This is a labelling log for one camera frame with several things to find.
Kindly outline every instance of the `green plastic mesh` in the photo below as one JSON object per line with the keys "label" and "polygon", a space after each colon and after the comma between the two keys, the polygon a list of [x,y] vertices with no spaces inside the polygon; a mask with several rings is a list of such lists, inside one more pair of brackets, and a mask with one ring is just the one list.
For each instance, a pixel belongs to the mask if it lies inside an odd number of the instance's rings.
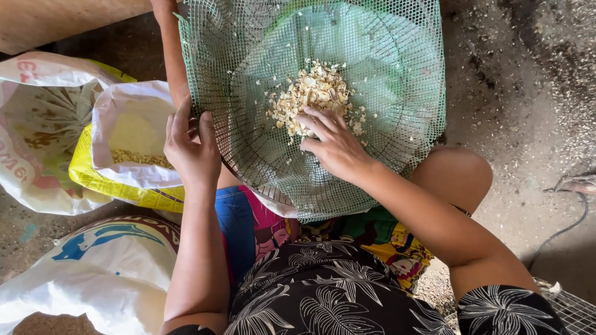
{"label": "green plastic mesh", "polygon": [[339,72],[356,91],[350,102],[369,114],[359,140],[402,176],[445,128],[438,0],[186,3],[179,27],[193,112],[213,115],[224,163],[260,196],[294,206],[302,222],[378,205],[301,152],[298,135],[288,145],[286,129],[272,129],[265,92],[288,90],[288,77],[310,69],[305,59],[346,63]]}

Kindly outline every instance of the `black cable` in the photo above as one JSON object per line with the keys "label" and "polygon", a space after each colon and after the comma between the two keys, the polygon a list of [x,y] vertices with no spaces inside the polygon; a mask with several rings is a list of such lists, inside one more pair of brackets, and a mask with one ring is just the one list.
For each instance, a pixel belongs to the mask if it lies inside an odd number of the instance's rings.
{"label": "black cable", "polygon": [[[573,191],[569,191],[569,190],[558,190],[557,191],[554,188],[549,188],[549,189],[544,190],[542,192],[573,192]],[[532,270],[532,266],[534,266],[534,261],[536,260],[536,258],[538,257],[538,254],[540,253],[540,250],[544,246],[546,246],[553,238],[561,235],[562,233],[564,233],[566,231],[570,231],[571,229],[577,227],[588,216],[588,199],[586,198],[586,195],[584,193],[577,192],[577,191],[575,191],[575,193],[579,194],[579,197],[583,200],[583,203],[585,205],[585,208],[583,210],[582,217],[579,218],[579,220],[577,222],[575,222],[574,224],[572,224],[571,226],[569,226],[569,227],[567,227],[567,228],[565,228],[563,230],[557,231],[551,237],[547,238],[546,240],[544,240],[544,242],[542,242],[542,244],[538,247],[538,249],[536,249],[536,251],[532,255],[532,260],[530,260],[530,263],[527,265],[527,271],[528,272],[530,272]]]}

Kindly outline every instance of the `blue fabric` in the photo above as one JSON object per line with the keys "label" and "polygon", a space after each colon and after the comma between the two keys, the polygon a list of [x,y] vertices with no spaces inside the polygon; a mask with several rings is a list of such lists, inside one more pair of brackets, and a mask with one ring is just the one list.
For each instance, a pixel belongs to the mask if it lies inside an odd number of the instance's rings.
{"label": "blue fabric", "polygon": [[256,259],[253,211],[244,192],[237,186],[217,190],[215,210],[228,247],[233,284],[238,284]]}

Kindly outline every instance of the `wooden board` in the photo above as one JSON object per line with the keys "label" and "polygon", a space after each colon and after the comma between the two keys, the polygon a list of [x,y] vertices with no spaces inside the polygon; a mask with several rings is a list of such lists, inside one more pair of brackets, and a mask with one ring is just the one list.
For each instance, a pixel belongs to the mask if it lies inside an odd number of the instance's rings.
{"label": "wooden board", "polygon": [[0,0],[0,52],[14,55],[151,10],[149,0]]}

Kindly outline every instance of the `dolphin logo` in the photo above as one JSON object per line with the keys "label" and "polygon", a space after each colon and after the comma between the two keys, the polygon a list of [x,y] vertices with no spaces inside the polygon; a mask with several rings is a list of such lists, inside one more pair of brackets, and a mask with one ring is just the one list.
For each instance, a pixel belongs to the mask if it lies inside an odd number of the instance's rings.
{"label": "dolphin logo", "polygon": [[102,225],[98,230],[91,230],[82,232],[71,239],[66,241],[62,246],[62,252],[52,257],[53,260],[62,259],[76,259],[80,260],[81,257],[91,247],[99,246],[100,244],[107,243],[111,240],[115,240],[125,235],[132,235],[147,238],[149,240],[163,243],[155,236],[148,234],[145,231],[140,230],[135,224],[111,224]]}

